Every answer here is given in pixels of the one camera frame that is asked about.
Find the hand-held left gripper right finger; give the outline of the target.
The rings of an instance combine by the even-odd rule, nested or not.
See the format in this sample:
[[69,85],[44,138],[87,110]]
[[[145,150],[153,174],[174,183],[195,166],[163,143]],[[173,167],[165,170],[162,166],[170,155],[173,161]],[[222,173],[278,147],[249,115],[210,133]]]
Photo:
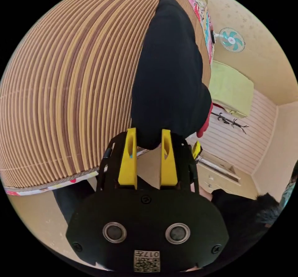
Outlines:
[[163,129],[161,134],[160,186],[175,187],[178,183],[174,151],[170,130]]

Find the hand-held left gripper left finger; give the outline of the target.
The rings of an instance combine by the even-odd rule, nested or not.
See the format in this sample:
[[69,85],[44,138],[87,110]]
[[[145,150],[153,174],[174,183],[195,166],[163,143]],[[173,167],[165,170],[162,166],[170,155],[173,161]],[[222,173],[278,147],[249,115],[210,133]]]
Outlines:
[[137,138],[136,128],[127,130],[118,176],[120,186],[137,186]]

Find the person's right hand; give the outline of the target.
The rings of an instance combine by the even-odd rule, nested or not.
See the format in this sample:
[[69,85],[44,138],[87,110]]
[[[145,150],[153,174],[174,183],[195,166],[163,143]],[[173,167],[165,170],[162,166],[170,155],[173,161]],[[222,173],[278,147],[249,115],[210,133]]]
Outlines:
[[213,198],[212,193],[207,192],[201,186],[199,186],[199,194],[205,197],[207,200],[212,201],[212,198]]

